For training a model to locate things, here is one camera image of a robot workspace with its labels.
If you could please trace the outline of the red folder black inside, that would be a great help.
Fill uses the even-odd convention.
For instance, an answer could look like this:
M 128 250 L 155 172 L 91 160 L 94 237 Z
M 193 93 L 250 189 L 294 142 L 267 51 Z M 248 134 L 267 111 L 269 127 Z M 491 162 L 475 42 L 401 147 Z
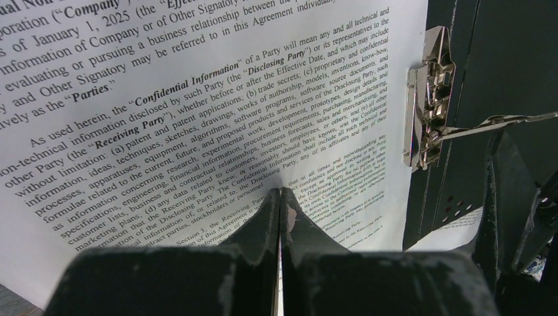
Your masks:
M 449 126 L 557 110 L 556 1 L 430 1 L 426 25 L 450 33 Z M 486 132 L 445 141 L 438 165 L 413 173 L 404 248 L 483 204 L 489 139 Z

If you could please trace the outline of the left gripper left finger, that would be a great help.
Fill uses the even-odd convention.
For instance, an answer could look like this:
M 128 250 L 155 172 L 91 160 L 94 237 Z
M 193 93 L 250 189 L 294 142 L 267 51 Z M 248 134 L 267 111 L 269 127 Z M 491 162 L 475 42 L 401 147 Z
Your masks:
M 217 246 L 95 248 L 68 266 L 46 315 L 274 315 L 280 191 Z

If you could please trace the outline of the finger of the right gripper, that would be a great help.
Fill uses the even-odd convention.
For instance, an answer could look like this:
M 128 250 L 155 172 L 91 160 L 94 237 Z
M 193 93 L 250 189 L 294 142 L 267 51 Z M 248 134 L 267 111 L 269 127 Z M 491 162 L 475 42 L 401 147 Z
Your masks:
M 484 192 L 472 258 L 487 279 L 520 273 L 557 232 L 557 175 L 535 182 L 512 138 L 497 132 L 488 145 Z

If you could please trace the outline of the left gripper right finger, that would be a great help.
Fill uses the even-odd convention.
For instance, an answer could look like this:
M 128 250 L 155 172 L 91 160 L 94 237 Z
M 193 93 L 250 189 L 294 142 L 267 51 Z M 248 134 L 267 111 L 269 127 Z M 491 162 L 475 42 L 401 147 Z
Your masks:
M 283 188 L 286 315 L 497 315 L 481 272 L 451 252 L 352 252 L 319 228 Z

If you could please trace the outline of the metal folder clip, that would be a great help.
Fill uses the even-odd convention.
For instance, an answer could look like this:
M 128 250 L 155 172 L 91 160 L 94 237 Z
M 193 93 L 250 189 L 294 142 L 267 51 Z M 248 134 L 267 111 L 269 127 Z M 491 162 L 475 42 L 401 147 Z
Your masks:
M 447 126 L 456 65 L 451 60 L 449 30 L 436 26 L 425 32 L 422 63 L 407 73 L 407 112 L 403 162 L 415 172 L 436 166 L 442 142 L 505 126 L 553 119 L 557 112 L 536 116 L 494 115 L 474 128 Z

